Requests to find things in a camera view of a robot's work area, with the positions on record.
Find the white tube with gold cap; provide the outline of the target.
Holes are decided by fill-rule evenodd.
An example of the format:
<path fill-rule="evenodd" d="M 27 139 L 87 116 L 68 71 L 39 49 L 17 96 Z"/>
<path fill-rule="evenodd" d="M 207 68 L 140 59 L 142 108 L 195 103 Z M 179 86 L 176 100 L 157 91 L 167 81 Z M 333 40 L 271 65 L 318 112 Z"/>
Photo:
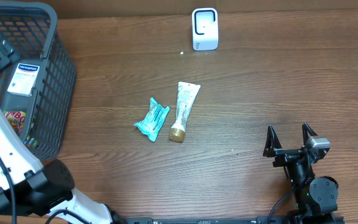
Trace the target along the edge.
<path fill-rule="evenodd" d="M 169 135 L 169 138 L 172 141 L 184 141 L 186 134 L 186 123 L 200 88 L 201 85 L 187 82 L 178 82 L 175 122 L 171 127 Z"/>

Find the colourful Haribo candy bag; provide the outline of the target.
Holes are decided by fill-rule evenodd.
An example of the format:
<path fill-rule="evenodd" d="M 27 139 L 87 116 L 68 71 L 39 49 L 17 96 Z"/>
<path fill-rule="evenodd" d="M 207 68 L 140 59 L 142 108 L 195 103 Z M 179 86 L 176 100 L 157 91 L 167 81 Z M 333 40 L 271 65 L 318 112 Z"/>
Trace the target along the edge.
<path fill-rule="evenodd" d="M 25 123 L 26 112 L 24 111 L 4 111 L 9 124 L 17 135 L 20 135 Z"/>

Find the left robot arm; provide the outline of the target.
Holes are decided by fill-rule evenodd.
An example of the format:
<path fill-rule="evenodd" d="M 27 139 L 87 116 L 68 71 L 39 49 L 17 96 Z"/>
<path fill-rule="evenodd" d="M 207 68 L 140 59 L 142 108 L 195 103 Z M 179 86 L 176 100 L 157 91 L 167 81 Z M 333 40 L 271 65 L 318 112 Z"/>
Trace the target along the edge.
<path fill-rule="evenodd" d="M 125 223 L 116 211 L 75 187 L 62 161 L 43 165 L 21 142 L 0 109 L 0 215 L 47 215 L 68 223 Z"/>

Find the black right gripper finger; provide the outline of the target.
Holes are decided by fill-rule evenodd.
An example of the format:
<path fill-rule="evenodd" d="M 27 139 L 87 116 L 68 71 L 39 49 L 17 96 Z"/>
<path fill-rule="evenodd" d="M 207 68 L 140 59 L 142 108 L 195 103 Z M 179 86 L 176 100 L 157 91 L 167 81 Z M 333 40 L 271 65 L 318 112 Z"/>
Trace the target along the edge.
<path fill-rule="evenodd" d="M 276 156 L 278 151 L 282 150 L 282 146 L 272 125 L 267 130 L 267 140 L 264 147 L 264 156 Z"/>
<path fill-rule="evenodd" d="M 313 129 L 309 126 L 308 123 L 302 124 L 302 133 L 303 133 L 303 145 L 304 146 L 312 146 L 314 141 L 314 136 L 317 134 L 313 131 Z"/>

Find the teal tissue packet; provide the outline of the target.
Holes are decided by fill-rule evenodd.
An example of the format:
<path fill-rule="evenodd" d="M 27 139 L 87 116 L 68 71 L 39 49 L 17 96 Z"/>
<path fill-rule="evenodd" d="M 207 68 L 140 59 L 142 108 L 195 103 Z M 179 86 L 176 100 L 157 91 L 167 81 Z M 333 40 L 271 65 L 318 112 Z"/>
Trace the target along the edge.
<path fill-rule="evenodd" d="M 169 112 L 169 106 L 163 107 L 151 97 L 149 112 L 145 115 L 145 118 L 142 121 L 136 122 L 134 126 L 152 142 L 155 142 Z"/>

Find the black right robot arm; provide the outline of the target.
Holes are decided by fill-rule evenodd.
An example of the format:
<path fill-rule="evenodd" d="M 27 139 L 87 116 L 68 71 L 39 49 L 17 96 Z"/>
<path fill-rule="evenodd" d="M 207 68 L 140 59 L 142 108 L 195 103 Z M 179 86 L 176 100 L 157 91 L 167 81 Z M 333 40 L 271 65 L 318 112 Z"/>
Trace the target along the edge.
<path fill-rule="evenodd" d="M 278 136 L 270 125 L 263 156 L 272 157 L 274 167 L 282 167 L 291 183 L 291 191 L 284 195 L 272 207 L 267 218 L 261 223 L 344 223 L 344 217 L 337 217 L 338 182 L 329 176 L 316 177 L 312 165 L 323 159 L 331 147 L 324 136 L 317 135 L 308 123 L 302 125 L 303 145 L 299 149 L 284 150 Z M 275 216 L 277 207 L 288 199 L 295 197 L 296 210 L 285 216 Z"/>

